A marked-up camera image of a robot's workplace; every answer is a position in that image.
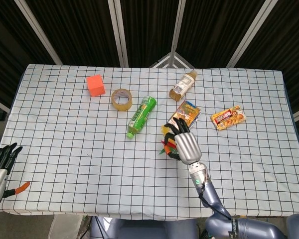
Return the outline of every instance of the green plastic bottle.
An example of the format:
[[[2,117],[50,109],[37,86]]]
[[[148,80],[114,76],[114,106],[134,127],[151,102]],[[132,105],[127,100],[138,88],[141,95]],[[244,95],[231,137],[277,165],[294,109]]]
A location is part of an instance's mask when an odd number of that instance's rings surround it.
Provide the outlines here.
[[[133,138],[136,133],[141,131],[146,120],[148,119],[149,113],[152,111],[155,105],[156,100],[153,97],[146,96],[143,98],[141,105],[128,124],[128,133],[126,134],[128,138]]]

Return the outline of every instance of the tape roll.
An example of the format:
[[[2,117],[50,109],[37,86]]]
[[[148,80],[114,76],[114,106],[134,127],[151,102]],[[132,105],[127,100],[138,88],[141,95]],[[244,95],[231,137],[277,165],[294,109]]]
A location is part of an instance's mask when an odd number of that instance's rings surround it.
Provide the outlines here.
[[[118,97],[127,97],[129,100],[125,104],[118,104],[116,103],[116,99]],[[132,106],[132,94],[128,90],[118,89],[111,95],[111,101],[114,108],[116,108],[118,111],[127,111]]]

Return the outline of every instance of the orange object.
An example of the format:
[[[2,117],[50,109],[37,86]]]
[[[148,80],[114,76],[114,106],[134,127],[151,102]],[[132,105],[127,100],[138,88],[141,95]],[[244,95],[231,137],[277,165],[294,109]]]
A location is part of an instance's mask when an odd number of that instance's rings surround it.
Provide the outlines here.
[[[218,130],[226,129],[244,121],[245,119],[246,116],[240,106],[235,106],[211,116],[211,120],[214,122]]]
[[[86,81],[91,96],[99,96],[105,94],[101,75],[89,76],[86,78]]]
[[[23,184],[21,187],[16,188],[16,189],[15,189],[15,194],[22,193],[24,190],[26,190],[26,189],[28,188],[29,185],[30,185],[30,182],[26,182],[26,183]]]
[[[164,145],[164,150],[166,154],[169,154],[171,152],[167,145]]]

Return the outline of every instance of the grid tablecloth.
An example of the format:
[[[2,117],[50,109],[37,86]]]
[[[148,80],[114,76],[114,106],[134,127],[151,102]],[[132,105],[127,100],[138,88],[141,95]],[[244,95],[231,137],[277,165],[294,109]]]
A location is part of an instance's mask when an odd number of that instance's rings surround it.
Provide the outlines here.
[[[29,65],[1,145],[23,146],[8,188],[29,181],[0,210],[17,214],[82,213],[126,219],[207,217],[187,166],[159,155],[161,125],[182,101],[168,97],[185,69]],[[192,132],[216,191],[233,215],[299,212],[299,142],[281,72],[196,69],[186,99],[201,108]],[[101,74],[104,95],[90,97],[86,77]],[[111,93],[128,89],[133,106],[118,112]],[[157,99],[142,132],[126,125],[144,96]],[[216,112],[240,105],[247,120],[217,131]]]

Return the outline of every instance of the yellow package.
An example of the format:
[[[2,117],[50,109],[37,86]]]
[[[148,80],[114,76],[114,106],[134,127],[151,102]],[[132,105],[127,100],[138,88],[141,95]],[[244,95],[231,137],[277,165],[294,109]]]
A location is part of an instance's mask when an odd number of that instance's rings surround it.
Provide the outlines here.
[[[200,116],[201,110],[196,105],[192,104],[189,101],[183,101],[181,105],[178,107],[177,111],[169,118],[167,123],[170,123],[178,129],[176,122],[173,118],[182,118],[187,123],[188,127],[191,128],[192,125],[197,121],[197,118]],[[171,132],[170,128],[165,127],[164,125],[161,127],[161,132],[165,135],[168,132]]]
[[[243,122],[246,120],[246,116],[240,106],[235,106],[225,111],[213,114],[211,116],[211,120],[214,122],[218,130],[223,130],[237,123]]]

